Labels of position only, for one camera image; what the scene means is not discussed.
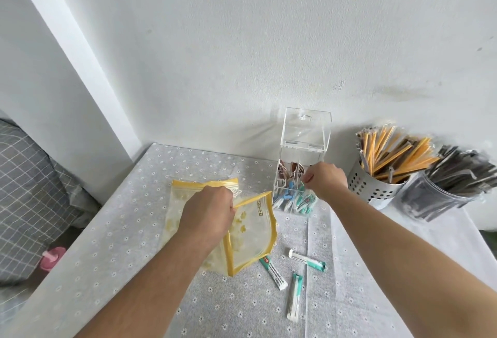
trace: toothpaste tube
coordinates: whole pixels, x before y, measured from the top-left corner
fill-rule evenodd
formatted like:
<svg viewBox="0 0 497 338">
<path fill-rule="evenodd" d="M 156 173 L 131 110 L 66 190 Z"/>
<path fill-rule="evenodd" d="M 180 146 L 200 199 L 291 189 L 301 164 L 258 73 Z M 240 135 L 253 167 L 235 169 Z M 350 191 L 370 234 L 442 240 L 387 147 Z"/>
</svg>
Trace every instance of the toothpaste tube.
<svg viewBox="0 0 497 338">
<path fill-rule="evenodd" d="M 285 279 L 281 276 L 281 274 L 274 268 L 273 264 L 271 263 L 271 259 L 269 256 L 264 256 L 261 258 L 260 263 L 266 268 L 266 270 L 270 273 L 271 278 L 273 278 L 274 282 L 280 289 L 280 291 L 284 290 L 286 287 L 288 287 L 288 283 L 286 282 Z"/>
<path fill-rule="evenodd" d="M 288 252 L 288 256 L 291 259 L 294 259 L 298 262 L 302 262 L 303 264 L 306 264 L 310 267 L 313 267 L 313 268 L 319 270 L 320 272 L 324 272 L 326 270 L 326 262 L 314 260 L 310 257 L 303 255 L 303 254 L 295 253 L 293 251 L 293 249 L 290 249 L 290 251 Z"/>
<path fill-rule="evenodd" d="M 288 312 L 286 317 L 293 322 L 299 321 L 299 302 L 300 302 L 300 293 L 302 291 L 302 276 L 293 273 L 293 282 L 292 282 L 292 293 L 290 294 L 290 300 L 288 303 Z"/>
</svg>

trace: gray plaid fabric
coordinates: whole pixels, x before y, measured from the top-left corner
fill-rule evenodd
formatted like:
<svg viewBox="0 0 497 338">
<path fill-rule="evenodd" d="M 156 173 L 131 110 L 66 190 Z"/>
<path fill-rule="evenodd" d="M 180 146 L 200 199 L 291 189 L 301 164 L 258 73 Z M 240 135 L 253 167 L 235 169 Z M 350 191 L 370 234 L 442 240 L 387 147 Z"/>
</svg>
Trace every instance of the gray plaid fabric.
<svg viewBox="0 0 497 338">
<path fill-rule="evenodd" d="M 27 279 L 77 215 L 47 154 L 0 121 L 0 284 Z"/>
</svg>

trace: floral tablecloth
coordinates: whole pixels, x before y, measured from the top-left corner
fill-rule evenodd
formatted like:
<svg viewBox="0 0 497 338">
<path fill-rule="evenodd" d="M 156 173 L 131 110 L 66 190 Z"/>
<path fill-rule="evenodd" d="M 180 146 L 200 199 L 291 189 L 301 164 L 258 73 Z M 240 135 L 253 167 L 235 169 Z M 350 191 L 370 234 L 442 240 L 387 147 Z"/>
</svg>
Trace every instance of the floral tablecloth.
<svg viewBox="0 0 497 338">
<path fill-rule="evenodd" d="M 157 252 L 173 179 L 238 177 L 242 191 L 256 194 L 272 189 L 276 165 L 154 143 L 18 312 L 8 336 L 74 336 Z M 497 289 L 497 262 L 463 210 L 429 224 L 394 206 L 383 212 Z M 293 271 L 304 276 L 299 322 L 286 318 L 290 287 L 279 291 L 255 263 L 233 278 L 200 271 L 166 336 L 411 336 L 326 203 L 308 218 L 275 215 L 273 263 L 289 284 Z M 289 259 L 289 248 L 326 261 L 328 270 Z"/>
</svg>

